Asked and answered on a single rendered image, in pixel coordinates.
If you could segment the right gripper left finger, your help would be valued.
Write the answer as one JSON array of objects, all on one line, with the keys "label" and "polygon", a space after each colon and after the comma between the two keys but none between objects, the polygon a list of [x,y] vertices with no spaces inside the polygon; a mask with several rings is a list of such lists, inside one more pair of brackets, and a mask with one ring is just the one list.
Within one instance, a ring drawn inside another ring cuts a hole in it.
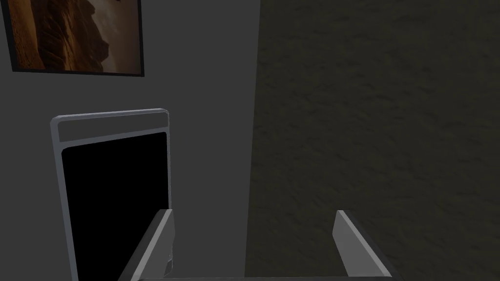
[{"label": "right gripper left finger", "polygon": [[161,209],[155,215],[118,281],[162,278],[172,260],[175,238],[172,209]]}]

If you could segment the brown landscape picture, black frame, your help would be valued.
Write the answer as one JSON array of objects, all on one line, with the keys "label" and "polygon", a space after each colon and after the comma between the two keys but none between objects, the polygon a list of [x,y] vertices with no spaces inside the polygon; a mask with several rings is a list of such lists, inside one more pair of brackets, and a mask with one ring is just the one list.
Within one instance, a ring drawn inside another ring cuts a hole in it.
[{"label": "brown landscape picture, black frame", "polygon": [[142,77],[142,0],[0,0],[14,72]]}]

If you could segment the grey-framed black window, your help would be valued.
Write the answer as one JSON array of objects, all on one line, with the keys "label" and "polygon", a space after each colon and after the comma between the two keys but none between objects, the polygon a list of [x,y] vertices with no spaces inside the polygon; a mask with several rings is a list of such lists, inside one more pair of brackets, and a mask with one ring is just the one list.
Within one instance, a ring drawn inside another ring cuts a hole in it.
[{"label": "grey-framed black window", "polygon": [[71,281],[118,281],[172,209],[168,111],[60,115],[50,127]]}]

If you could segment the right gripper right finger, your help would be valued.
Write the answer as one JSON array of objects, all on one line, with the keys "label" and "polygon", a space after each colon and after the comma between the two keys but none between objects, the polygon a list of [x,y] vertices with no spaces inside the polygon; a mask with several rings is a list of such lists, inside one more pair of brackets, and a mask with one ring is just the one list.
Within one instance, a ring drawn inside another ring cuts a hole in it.
[{"label": "right gripper right finger", "polygon": [[332,236],[349,277],[391,277],[345,210],[337,210]]}]

